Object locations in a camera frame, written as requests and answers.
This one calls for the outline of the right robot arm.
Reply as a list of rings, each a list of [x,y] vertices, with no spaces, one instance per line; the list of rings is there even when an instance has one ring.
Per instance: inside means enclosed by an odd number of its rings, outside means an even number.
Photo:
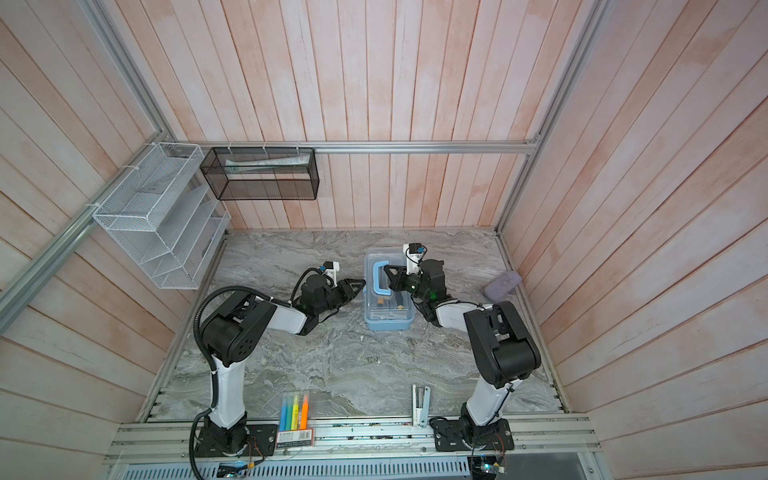
[[[465,332],[480,374],[455,420],[434,417],[429,426],[439,452],[514,448],[502,407],[523,380],[541,366],[541,354],[517,308],[509,301],[479,304],[447,292],[444,262],[427,259],[385,266],[389,288],[410,295],[429,323]]]

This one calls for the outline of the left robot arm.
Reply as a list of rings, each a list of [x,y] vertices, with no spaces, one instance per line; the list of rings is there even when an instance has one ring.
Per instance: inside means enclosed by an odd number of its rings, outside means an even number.
[[[193,336],[211,374],[211,403],[193,422],[192,455],[238,456],[253,445],[244,396],[245,362],[269,328],[306,336],[360,294],[363,279],[336,280],[307,269],[287,301],[248,286],[210,293],[193,320]]]

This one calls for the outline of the blue plastic tool box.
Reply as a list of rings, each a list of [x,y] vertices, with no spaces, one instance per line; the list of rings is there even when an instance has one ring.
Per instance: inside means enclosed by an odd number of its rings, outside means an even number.
[[[405,266],[401,247],[369,249],[365,256],[364,320],[377,331],[408,330],[415,316],[410,296],[390,287],[387,266]]]

